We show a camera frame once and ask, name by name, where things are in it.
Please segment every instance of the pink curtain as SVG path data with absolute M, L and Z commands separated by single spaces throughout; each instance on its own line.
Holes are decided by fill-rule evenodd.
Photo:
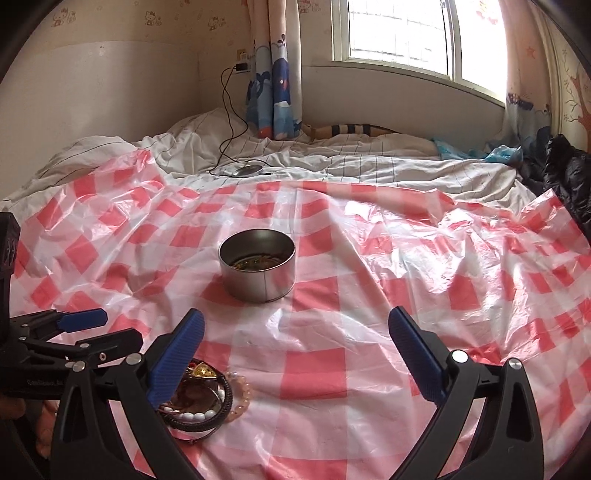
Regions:
M 509 146 L 550 138 L 550 75 L 544 42 L 530 0 L 499 0 L 507 36 L 505 120 L 498 137 Z

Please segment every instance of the open tin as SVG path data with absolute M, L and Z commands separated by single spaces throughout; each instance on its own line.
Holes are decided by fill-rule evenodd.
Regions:
M 223 285 L 230 295 L 250 303 L 284 297 L 296 280 L 296 245 L 282 232 L 254 229 L 222 243 L 219 259 Z

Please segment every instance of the jewelry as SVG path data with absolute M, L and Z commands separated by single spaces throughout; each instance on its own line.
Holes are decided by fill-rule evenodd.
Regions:
M 252 400 L 252 389 L 251 386 L 246 383 L 246 378 L 238 375 L 236 372 L 225 372 L 225 377 L 228 379 L 232 386 L 232 390 L 235 392 L 234 398 L 238 400 L 238 392 L 240 393 L 241 399 L 238 400 L 236 407 L 230 411 L 226 418 L 226 422 L 230 423 L 248 410 Z
M 224 375 L 211 365 L 193 359 L 173 397 L 160 405 L 158 411 L 173 434 L 184 432 L 189 440 L 196 440 L 191 434 L 198 433 L 199 439 L 204 439 L 226 420 L 232 399 L 232 388 Z

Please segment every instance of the wallpaper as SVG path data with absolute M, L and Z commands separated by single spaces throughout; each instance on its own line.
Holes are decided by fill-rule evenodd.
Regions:
M 330 0 L 298 0 L 298 4 L 303 64 L 330 61 Z M 41 23 L 22 55 L 100 41 L 191 48 L 202 54 L 203 70 L 212 69 L 217 75 L 252 51 L 246 0 L 64 0 Z
M 556 53 L 558 133 L 576 148 L 591 152 L 591 80 L 570 45 L 552 22 L 548 22 Z

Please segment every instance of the window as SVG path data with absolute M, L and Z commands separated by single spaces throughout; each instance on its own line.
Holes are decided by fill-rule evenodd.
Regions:
M 499 0 L 333 0 L 335 60 L 428 73 L 504 101 Z

